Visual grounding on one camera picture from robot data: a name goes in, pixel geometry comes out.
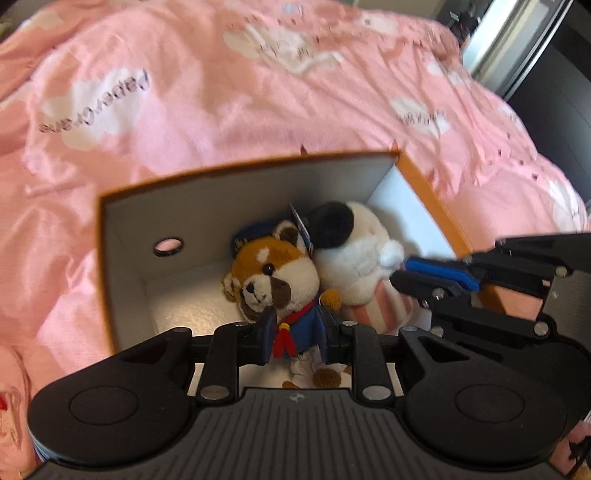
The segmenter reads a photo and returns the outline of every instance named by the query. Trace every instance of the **white cloud pattern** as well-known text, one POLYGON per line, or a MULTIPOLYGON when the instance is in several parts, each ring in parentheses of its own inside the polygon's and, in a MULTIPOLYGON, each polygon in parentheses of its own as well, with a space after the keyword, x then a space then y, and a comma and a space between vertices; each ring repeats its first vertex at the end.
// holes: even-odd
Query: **white cloud pattern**
POLYGON ((18 89, 8 95, 2 102, 0 102, 0 111, 12 105, 14 102, 26 102, 27 96, 31 91, 32 82, 29 80, 23 83, 18 89))
POLYGON ((452 85, 465 85, 466 82, 455 70, 448 69, 445 65, 442 65, 437 60, 433 59, 429 65, 427 65, 427 71, 436 77, 445 77, 447 81, 452 85))
POLYGON ((122 135, 135 127, 149 89, 145 70, 126 68, 75 82, 66 95, 45 102, 39 131, 60 134, 66 146, 89 151, 105 134, 122 135))
POLYGON ((286 28, 268 30, 246 25, 243 32, 225 32, 223 39, 229 48, 247 59, 260 59, 272 68, 286 69, 295 75, 315 67, 334 69, 343 60, 339 52, 317 51, 307 35, 286 28))
POLYGON ((451 128, 443 110, 430 111, 426 105, 417 102, 414 98, 395 98, 390 100, 390 105, 402 123, 422 134, 438 138, 451 128))
POLYGON ((139 0, 109 0, 109 5, 112 7, 119 7, 121 9, 131 7, 132 5, 136 5, 140 3, 139 0))
POLYGON ((55 10, 41 10, 33 15, 28 20, 25 20, 19 30, 33 30, 35 28, 41 28, 43 30, 54 30, 61 27, 64 21, 55 10))
POLYGON ((357 23, 381 34, 392 34, 398 31, 398 22, 384 14, 362 12, 357 23))
POLYGON ((519 130, 525 131, 525 125, 519 118, 519 115, 515 113, 515 111, 505 102, 502 102, 499 105, 498 111, 500 111, 503 115, 505 115, 508 119, 510 119, 519 130))
POLYGON ((60 62, 63 61, 63 59, 64 53, 53 48, 37 66, 31 78, 35 80, 38 77, 47 76, 47 73, 55 70, 56 67, 59 66, 60 62))
POLYGON ((586 212, 582 211, 579 195, 574 191, 570 183, 550 180, 548 182, 548 193, 554 200, 552 217, 556 228, 562 233, 581 231, 586 212))

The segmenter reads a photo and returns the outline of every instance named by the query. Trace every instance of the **pink bedsheet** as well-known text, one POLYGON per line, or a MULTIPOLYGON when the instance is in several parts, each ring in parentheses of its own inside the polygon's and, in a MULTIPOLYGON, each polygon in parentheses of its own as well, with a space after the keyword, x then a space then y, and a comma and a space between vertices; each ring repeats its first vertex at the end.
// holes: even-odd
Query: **pink bedsheet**
POLYGON ((30 397, 109 352, 101 192, 302 147, 398 147, 475 248, 587 228, 452 35, 415 18, 312 0, 62 0, 0 45, 0 100, 3 480, 34 464, 30 397))

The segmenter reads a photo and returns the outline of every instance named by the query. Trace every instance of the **plush toy eye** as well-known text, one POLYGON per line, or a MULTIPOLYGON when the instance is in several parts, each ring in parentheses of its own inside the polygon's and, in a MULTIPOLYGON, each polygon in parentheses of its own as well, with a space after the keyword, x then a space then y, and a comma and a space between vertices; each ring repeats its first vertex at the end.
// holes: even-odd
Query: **plush toy eye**
POLYGON ((275 271, 275 267, 273 266, 272 263, 266 263, 262 266, 262 272, 265 275, 268 275, 269 277, 271 275, 273 275, 273 272, 275 271))

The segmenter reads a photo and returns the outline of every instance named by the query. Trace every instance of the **plush toy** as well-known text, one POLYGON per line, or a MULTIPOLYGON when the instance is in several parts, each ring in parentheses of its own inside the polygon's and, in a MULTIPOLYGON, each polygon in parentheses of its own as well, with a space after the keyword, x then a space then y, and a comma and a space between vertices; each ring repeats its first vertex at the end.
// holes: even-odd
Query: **plush toy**
POLYGON ((587 466, 587 463, 583 463, 574 473, 573 480, 591 480, 591 469, 587 466))
POLYGON ((244 317, 256 322, 266 307, 277 311, 273 356, 291 358, 294 374, 284 386, 339 387, 344 367, 322 363, 317 346, 322 318, 316 313, 319 305, 338 311, 340 295, 335 289, 319 295, 316 267, 295 224, 284 220, 250 226, 234 237, 232 255, 232 269, 222 283, 244 317))
POLYGON ((404 259, 374 213, 357 202, 329 202, 307 217, 322 288, 336 288, 348 308, 341 316, 394 333, 408 322, 413 301, 390 284, 404 259))

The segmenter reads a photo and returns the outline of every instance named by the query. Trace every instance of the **metal screw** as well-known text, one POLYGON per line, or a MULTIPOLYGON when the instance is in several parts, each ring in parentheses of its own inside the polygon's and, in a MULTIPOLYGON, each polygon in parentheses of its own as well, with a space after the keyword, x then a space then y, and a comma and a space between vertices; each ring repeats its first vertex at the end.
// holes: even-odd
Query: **metal screw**
POLYGON ((230 391, 221 385, 208 385, 207 387, 203 387, 199 394, 205 400, 223 400, 230 394, 230 391))
POLYGON ((443 337, 443 328, 439 325, 435 325, 435 327, 431 328, 431 333, 433 335, 437 335, 438 337, 443 337))
POLYGON ((548 327, 548 324, 546 322, 536 322, 534 325, 534 333, 538 337, 543 337, 547 335, 549 330, 550 327, 548 327))
POLYGON ((441 300, 445 296, 445 290, 443 290, 442 288, 436 288, 435 290, 433 290, 431 295, 433 295, 433 298, 435 300, 441 300))
POLYGON ((558 278, 564 278, 566 277, 566 275, 569 274, 569 271, 566 269, 566 267, 556 267, 556 270, 554 270, 554 275, 556 275, 558 278))
POLYGON ((386 398, 392 395, 392 391, 389 388, 383 387, 382 385, 370 385, 365 387, 361 394, 371 401, 386 400, 386 398))

